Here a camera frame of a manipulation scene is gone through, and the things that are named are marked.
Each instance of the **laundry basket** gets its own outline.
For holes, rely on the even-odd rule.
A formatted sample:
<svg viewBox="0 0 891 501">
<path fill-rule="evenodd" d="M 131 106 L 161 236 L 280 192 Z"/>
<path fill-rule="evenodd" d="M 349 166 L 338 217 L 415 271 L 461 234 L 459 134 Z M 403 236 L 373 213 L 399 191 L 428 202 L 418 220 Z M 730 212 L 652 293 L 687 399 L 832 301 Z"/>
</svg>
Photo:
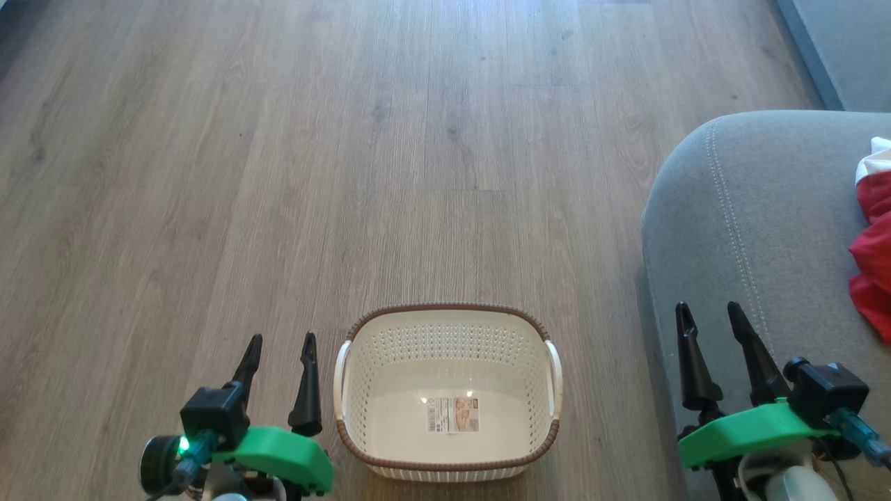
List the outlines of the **laundry basket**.
<svg viewBox="0 0 891 501">
<path fill-rule="evenodd" d="M 551 447 L 563 376 L 544 328 L 500 306 L 383 308 L 338 354 L 334 413 L 347 449 L 385 477 L 514 476 Z"/>
</svg>

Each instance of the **red clothing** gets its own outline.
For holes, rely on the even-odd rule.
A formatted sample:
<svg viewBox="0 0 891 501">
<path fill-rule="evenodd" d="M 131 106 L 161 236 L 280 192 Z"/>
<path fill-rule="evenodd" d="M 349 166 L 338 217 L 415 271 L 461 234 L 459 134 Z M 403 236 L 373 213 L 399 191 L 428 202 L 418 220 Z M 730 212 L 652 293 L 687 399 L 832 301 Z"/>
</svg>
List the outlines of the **red clothing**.
<svg viewBox="0 0 891 501">
<path fill-rule="evenodd" d="M 870 226 L 851 244 L 861 271 L 851 278 L 851 298 L 882 340 L 891 343 L 891 150 L 880 138 L 872 146 L 873 154 L 857 168 L 857 201 Z"/>
</svg>

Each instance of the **brown braided rim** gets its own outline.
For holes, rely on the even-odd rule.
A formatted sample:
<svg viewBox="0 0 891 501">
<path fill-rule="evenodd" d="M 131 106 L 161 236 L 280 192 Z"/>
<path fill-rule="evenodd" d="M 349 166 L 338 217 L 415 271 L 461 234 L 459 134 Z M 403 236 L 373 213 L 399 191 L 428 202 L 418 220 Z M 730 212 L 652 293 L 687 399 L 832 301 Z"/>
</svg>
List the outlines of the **brown braided rim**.
<svg viewBox="0 0 891 501">
<path fill-rule="evenodd" d="M 534 328 L 535 331 L 538 332 L 538 335 L 542 337 L 542 341 L 547 341 L 551 338 L 548 335 L 548 332 L 544 330 L 544 327 L 535 319 L 534 316 L 529 315 L 523 310 L 510 308 L 506 306 L 492 305 L 492 304 L 483 304 L 483 303 L 418 303 L 418 304 L 408 304 L 408 305 L 400 305 L 400 306 L 391 306 L 376 309 L 371 313 L 364 315 L 353 325 L 353 328 L 350 329 L 349 334 L 347 334 L 347 339 L 353 341 L 356 339 L 356 335 L 365 326 L 371 321 L 373 318 L 377 316 L 387 315 L 390 313 L 403 313 L 405 311 L 422 311 L 422 310 L 436 310 L 436 309 L 463 309 L 463 310 L 476 310 L 476 311 L 494 311 L 496 313 L 506 313 L 508 315 L 514 315 L 522 318 L 529 322 Z M 362 449 L 360 449 L 356 443 L 349 437 L 347 433 L 347 425 L 343 422 L 342 419 L 337 420 L 337 431 L 340 435 L 340 439 L 343 441 L 343 445 L 347 446 L 347 450 L 353 456 L 359 458 L 363 463 L 370 464 L 371 466 L 379 466 L 381 468 L 393 468 L 396 470 L 415 470 L 421 472 L 477 472 L 483 470 L 500 470 L 502 468 L 515 468 L 517 466 L 524 466 L 526 464 L 530 464 L 544 456 L 544 453 L 551 448 L 551 445 L 557 439 L 557 431 L 560 430 L 560 420 L 555 419 L 551 422 L 551 429 L 548 431 L 548 436 L 544 438 L 544 441 L 538 448 L 531 453 L 517 457 L 514 459 L 507 459 L 504 461 L 490 461 L 488 463 L 410 463 L 406 461 L 392 461 L 388 459 L 379 459 L 374 456 L 369 456 L 365 454 Z"/>
</svg>

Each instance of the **sticker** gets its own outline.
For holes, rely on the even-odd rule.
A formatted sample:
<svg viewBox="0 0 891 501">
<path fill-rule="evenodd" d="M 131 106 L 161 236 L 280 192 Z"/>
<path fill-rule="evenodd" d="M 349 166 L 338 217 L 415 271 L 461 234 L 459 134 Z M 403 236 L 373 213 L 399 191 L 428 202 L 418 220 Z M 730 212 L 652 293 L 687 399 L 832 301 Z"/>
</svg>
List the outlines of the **sticker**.
<svg viewBox="0 0 891 501">
<path fill-rule="evenodd" d="M 479 431 L 479 398 L 434 397 L 427 400 L 428 433 Z"/>
</svg>

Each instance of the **white handle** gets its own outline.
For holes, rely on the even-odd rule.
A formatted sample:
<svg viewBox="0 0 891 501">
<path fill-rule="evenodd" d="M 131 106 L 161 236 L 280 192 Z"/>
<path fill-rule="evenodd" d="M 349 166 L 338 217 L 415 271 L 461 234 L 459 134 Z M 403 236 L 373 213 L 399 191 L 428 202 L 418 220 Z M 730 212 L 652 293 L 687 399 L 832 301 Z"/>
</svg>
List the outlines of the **white handle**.
<svg viewBox="0 0 891 501">
<path fill-rule="evenodd" d="M 334 366 L 334 417 L 343 420 L 343 374 L 347 364 L 347 353 L 352 341 L 345 341 L 337 355 L 337 364 Z"/>
<path fill-rule="evenodd" d="M 563 367 L 560 365 L 560 355 L 557 355 L 557 347 L 551 340 L 544 342 L 544 346 L 548 348 L 548 355 L 551 357 L 551 369 L 553 370 L 553 395 L 554 395 L 554 412 L 553 419 L 560 420 L 560 410 L 563 408 Z"/>
</svg>

